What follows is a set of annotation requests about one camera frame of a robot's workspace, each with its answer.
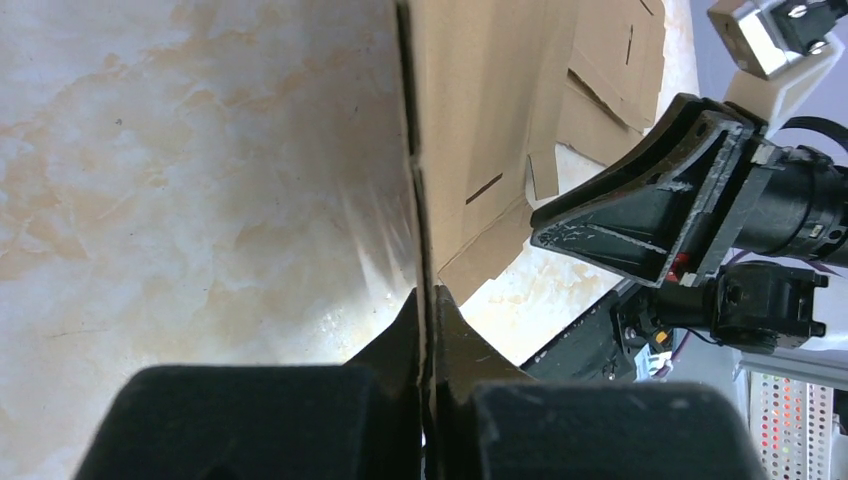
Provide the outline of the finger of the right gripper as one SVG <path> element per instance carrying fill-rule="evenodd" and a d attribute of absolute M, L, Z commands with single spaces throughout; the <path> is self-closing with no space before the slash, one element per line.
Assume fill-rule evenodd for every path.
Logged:
<path fill-rule="evenodd" d="M 623 158 L 533 212 L 530 243 L 648 287 L 696 286 L 737 231 L 721 225 L 755 139 L 741 108 L 678 94 Z"/>

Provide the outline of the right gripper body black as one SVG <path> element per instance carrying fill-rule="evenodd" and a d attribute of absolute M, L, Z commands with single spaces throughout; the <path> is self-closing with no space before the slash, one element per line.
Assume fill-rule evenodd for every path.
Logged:
<path fill-rule="evenodd" d="M 846 266 L 847 169 L 827 154 L 737 127 L 689 162 L 688 181 L 696 191 L 689 271 L 717 271 L 732 248 Z"/>

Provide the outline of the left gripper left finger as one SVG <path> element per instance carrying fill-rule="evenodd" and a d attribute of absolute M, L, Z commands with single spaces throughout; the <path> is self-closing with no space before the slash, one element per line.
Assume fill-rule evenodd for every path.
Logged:
<path fill-rule="evenodd" d="M 418 305 L 340 365 L 164 365 L 115 397 L 80 479 L 416 479 Z"/>

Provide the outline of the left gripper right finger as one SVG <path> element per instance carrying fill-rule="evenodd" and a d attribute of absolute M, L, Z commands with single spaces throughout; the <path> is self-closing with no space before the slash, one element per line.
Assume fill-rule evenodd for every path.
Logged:
<path fill-rule="evenodd" d="M 550 382 L 506 360 L 434 290 L 437 479 L 762 479 L 740 415 L 695 383 Z"/>

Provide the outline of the brown cardboard box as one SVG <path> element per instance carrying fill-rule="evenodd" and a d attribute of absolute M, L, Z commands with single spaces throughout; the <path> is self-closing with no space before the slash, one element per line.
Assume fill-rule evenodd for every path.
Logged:
<path fill-rule="evenodd" d="M 497 278 L 559 194 L 555 149 L 610 165 L 651 128 L 661 1 L 404 1 L 430 258 L 458 303 Z"/>

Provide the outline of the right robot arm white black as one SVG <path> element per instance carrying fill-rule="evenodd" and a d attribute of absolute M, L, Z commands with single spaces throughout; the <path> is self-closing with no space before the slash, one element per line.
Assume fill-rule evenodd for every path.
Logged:
<path fill-rule="evenodd" d="M 631 282 L 608 311 L 621 348 L 673 329 L 755 354 L 846 348 L 814 299 L 829 284 L 817 266 L 847 263 L 847 170 L 767 128 L 680 94 L 620 161 L 533 212 L 533 246 Z"/>

